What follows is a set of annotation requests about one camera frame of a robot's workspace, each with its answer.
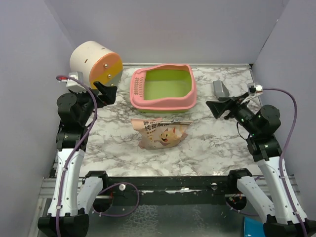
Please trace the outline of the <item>grey metal litter scoop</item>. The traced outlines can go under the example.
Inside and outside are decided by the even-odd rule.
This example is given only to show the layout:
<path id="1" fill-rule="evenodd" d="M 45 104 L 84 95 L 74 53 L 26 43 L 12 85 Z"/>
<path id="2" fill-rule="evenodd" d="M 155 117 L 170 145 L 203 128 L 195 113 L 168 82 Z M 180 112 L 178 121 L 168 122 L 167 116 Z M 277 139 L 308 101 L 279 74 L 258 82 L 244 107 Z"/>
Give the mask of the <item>grey metal litter scoop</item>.
<path id="1" fill-rule="evenodd" d="M 213 82 L 214 95 L 218 101 L 226 101 L 230 97 L 230 93 L 221 80 Z"/>

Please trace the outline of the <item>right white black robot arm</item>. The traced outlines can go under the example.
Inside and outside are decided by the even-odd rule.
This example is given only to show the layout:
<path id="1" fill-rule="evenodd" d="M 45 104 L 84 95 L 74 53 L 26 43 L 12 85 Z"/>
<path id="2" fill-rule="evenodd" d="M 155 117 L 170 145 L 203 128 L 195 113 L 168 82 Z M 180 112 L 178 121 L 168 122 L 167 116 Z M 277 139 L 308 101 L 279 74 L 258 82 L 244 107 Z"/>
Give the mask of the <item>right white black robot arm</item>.
<path id="1" fill-rule="evenodd" d="M 252 204 L 263 222 L 267 237 L 311 237 L 316 233 L 316 223 L 310 220 L 296 198 L 285 165 L 282 150 L 274 133 L 280 127 L 279 110 L 264 105 L 254 114 L 245 102 L 246 95 L 231 97 L 226 101 L 207 101 L 213 116 L 218 119 L 225 111 L 225 119 L 236 121 L 249 133 L 247 148 L 260 168 L 269 190 L 267 196 L 245 168 L 231 170 L 227 188 L 232 193 L 241 192 Z"/>

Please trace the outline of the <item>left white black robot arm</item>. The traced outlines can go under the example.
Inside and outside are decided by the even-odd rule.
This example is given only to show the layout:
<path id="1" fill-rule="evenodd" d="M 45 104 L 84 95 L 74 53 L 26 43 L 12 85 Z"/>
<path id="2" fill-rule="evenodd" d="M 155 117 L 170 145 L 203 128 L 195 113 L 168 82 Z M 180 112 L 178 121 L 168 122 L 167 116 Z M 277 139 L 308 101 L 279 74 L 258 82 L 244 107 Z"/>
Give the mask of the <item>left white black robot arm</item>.
<path id="1" fill-rule="evenodd" d="M 89 212 L 97 195 L 109 189 L 105 171 L 90 171 L 79 188 L 79 172 L 89 133 L 97 119 L 97 109 L 112 105 L 117 87 L 94 82 L 94 89 L 68 92 L 57 99 L 60 117 L 57 145 L 57 176 L 50 207 L 38 220 L 38 229 L 47 237 L 84 237 Z"/>

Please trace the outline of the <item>orange cat litter bag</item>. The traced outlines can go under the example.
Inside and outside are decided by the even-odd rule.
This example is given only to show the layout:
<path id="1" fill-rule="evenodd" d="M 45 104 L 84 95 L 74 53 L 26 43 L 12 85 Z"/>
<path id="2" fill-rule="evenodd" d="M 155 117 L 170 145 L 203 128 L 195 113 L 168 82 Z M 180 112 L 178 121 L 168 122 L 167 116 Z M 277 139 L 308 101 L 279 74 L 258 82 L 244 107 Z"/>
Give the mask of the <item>orange cat litter bag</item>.
<path id="1" fill-rule="evenodd" d="M 177 146 L 187 137 L 186 130 L 193 122 L 179 118 L 133 118 L 131 123 L 133 129 L 141 134 L 139 147 L 147 150 L 156 150 Z"/>

